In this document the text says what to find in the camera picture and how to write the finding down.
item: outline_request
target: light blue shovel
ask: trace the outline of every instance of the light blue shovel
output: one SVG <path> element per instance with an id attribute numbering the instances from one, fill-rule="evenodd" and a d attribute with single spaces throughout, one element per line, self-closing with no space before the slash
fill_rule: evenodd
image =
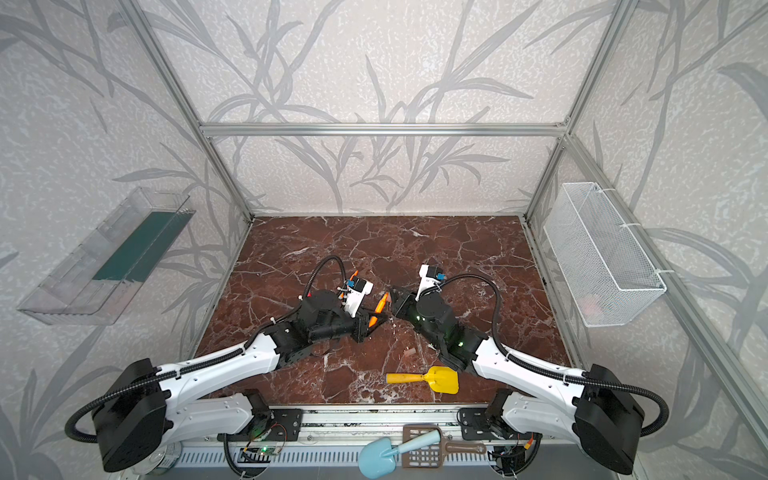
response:
<path id="1" fill-rule="evenodd" d="M 395 455 L 398 453 L 418 450 L 440 441 L 440 431 L 432 430 L 415 439 L 409 440 L 396 447 L 392 447 L 392 441 L 388 437 L 370 442 L 362 448 L 357 466 L 360 472 L 368 478 L 378 478 L 395 471 Z"/>

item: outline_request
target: white mesh basket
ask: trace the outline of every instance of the white mesh basket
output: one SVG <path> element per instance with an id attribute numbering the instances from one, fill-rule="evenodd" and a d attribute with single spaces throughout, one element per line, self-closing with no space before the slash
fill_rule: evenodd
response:
<path id="1" fill-rule="evenodd" d="M 626 325 L 667 286 L 605 192 L 562 184 L 544 232 L 586 326 Z"/>

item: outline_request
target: leaf pattern wallpaper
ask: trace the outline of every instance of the leaf pattern wallpaper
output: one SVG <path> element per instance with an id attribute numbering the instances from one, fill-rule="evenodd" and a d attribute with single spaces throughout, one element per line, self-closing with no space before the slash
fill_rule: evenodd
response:
<path id="1" fill-rule="evenodd" d="M 136 359 L 194 352 L 247 230 L 112 2 L 0 4 L 0 472 L 103 478 L 63 425 Z M 16 306 L 136 186 L 197 212 L 113 326 L 46 326 Z"/>
<path id="2" fill-rule="evenodd" d="M 325 123 L 563 121 L 614 7 L 141 4 L 204 121 Z M 251 207 L 279 214 L 520 213 L 528 204 L 520 192 L 536 188 L 554 145 L 546 137 L 214 141 Z"/>
<path id="3" fill-rule="evenodd" d="M 768 392 L 768 3 L 638 8 L 576 134 Z M 584 361 L 670 402 L 641 441 L 648 478 L 768 478 L 768 459 L 663 300 L 624 327 L 586 329 L 542 231 L 566 155 L 533 216 Z"/>

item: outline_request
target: yellow toy shovel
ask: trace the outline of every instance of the yellow toy shovel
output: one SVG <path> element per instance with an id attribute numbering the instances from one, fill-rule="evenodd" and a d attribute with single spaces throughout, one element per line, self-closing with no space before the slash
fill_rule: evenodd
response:
<path id="1" fill-rule="evenodd" d="M 387 383 L 410 383 L 424 380 L 438 393 L 458 393 L 458 373 L 447 366 L 433 366 L 425 375 L 416 373 L 387 373 Z"/>

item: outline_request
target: brown slotted scoop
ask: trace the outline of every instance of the brown slotted scoop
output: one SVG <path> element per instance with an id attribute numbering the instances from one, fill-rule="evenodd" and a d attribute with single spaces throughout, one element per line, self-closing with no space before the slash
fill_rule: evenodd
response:
<path id="1" fill-rule="evenodd" d="M 432 430 L 440 432 L 437 425 L 404 425 L 402 427 L 402 440 L 404 442 L 414 439 L 419 435 Z M 440 445 L 428 445 L 418 450 L 403 453 L 401 456 L 403 468 L 439 468 L 445 456 L 451 453 L 475 453 L 484 455 L 485 445 L 481 442 L 455 442 L 448 440 L 440 432 Z"/>

